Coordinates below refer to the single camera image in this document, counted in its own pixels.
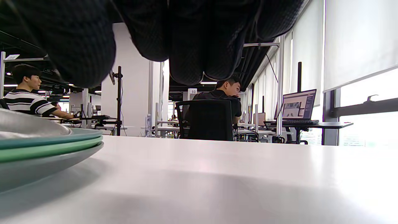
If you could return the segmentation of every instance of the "plate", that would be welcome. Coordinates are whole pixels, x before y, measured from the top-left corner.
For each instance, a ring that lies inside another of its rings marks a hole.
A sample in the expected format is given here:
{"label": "plate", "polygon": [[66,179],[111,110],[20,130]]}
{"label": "plate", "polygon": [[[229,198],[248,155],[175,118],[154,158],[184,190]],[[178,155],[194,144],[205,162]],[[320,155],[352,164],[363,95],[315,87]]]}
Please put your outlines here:
{"label": "plate", "polygon": [[0,140],[66,136],[71,133],[69,128],[50,120],[0,109]]}
{"label": "plate", "polygon": [[36,138],[18,138],[18,139],[1,139],[0,149],[13,149],[22,147],[33,147],[40,145],[61,144],[74,141],[82,141],[94,139],[102,136],[100,130],[83,129],[83,128],[70,128],[70,135],[62,136],[42,136]]}
{"label": "plate", "polygon": [[74,166],[103,147],[103,142],[89,149],[51,157],[0,163],[0,192],[38,181]]}
{"label": "plate", "polygon": [[11,161],[34,159],[76,152],[98,145],[102,136],[90,140],[75,141],[62,144],[41,145],[16,149],[0,150],[0,164]]}

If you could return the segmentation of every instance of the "ceiling light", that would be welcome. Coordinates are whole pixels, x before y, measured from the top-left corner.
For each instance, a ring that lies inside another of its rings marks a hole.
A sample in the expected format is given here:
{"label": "ceiling light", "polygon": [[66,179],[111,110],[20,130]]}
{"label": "ceiling light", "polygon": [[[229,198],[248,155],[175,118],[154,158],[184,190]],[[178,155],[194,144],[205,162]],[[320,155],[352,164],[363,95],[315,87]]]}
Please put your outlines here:
{"label": "ceiling light", "polygon": [[206,85],[206,84],[215,85],[215,84],[217,84],[217,82],[201,82],[200,84],[202,84],[202,85]]}

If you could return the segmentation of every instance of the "chair backrest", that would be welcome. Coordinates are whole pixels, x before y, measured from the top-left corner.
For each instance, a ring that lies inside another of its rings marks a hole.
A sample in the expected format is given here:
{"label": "chair backrest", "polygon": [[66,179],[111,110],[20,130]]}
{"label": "chair backrest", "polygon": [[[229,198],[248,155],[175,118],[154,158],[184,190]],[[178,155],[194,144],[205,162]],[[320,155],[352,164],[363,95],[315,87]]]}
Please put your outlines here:
{"label": "chair backrest", "polygon": [[9,110],[8,105],[6,104],[6,101],[4,99],[0,99],[0,108]]}
{"label": "chair backrest", "polygon": [[177,110],[181,138],[232,141],[232,112],[229,100],[190,100],[177,102],[176,107],[189,106],[185,119],[189,130],[184,129],[183,114]]}

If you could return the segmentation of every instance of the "black and white striped shirt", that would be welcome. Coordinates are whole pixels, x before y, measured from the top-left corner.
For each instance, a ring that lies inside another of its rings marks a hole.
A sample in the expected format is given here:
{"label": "black and white striped shirt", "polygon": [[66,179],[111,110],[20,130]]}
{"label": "black and white striped shirt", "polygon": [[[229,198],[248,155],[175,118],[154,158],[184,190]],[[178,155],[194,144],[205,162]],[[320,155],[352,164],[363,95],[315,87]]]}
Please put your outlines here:
{"label": "black and white striped shirt", "polygon": [[41,96],[24,89],[13,89],[5,97],[10,110],[30,114],[47,116],[57,109]]}

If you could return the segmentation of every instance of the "short black hair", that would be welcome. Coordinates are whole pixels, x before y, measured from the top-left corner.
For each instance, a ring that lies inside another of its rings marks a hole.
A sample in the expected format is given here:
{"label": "short black hair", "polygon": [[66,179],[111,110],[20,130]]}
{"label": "short black hair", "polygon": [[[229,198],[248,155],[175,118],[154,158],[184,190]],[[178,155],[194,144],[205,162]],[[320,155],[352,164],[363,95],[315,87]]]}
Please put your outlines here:
{"label": "short black hair", "polygon": [[229,79],[217,81],[216,89],[222,87],[222,85],[223,85],[225,82],[228,82],[228,83],[231,84],[231,85],[233,85],[233,84],[235,84],[235,83],[239,83],[240,86],[242,86],[242,81],[240,80],[240,78],[239,78],[237,75],[233,75],[233,76],[231,76]]}
{"label": "short black hair", "polygon": [[19,64],[12,67],[11,73],[17,84],[21,84],[25,76],[28,78],[31,78],[32,75],[41,76],[41,71],[38,68],[27,64]]}

